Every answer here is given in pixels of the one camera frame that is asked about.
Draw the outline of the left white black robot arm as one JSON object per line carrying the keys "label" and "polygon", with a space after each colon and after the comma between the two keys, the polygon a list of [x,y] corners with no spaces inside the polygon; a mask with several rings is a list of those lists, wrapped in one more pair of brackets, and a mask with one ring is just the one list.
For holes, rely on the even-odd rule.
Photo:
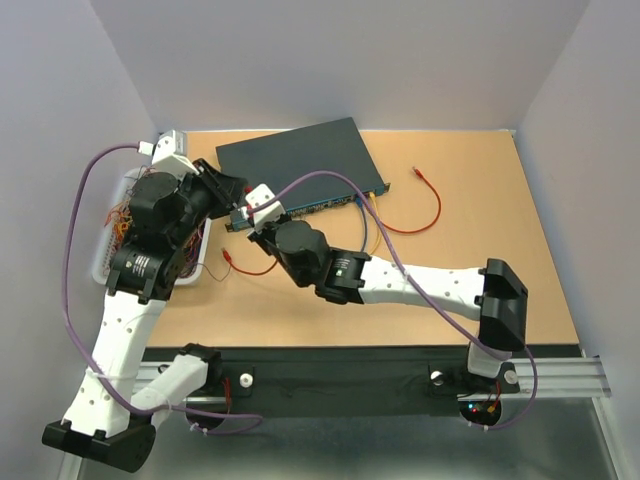
{"label": "left white black robot arm", "polygon": [[148,386],[133,390],[150,334],[186,264],[186,246],[206,220],[238,206],[246,185],[203,159],[185,174],[152,171],[134,183],[131,224],[111,260],[88,369],[63,418],[45,427],[43,444],[133,473],[171,410],[195,391],[221,386],[220,352],[189,344]]}

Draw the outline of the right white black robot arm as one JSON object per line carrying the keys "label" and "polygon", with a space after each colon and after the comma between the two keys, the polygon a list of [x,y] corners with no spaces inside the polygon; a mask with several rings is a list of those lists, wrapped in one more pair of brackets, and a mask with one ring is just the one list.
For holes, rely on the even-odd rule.
{"label": "right white black robot arm", "polygon": [[447,321],[459,315],[479,325],[460,366],[463,384],[482,390],[511,354],[526,347],[528,289],[510,265],[439,269],[405,265],[364,252],[334,248],[304,221],[269,222],[249,240],[273,257],[300,288],[345,305],[403,304],[431,308]]}

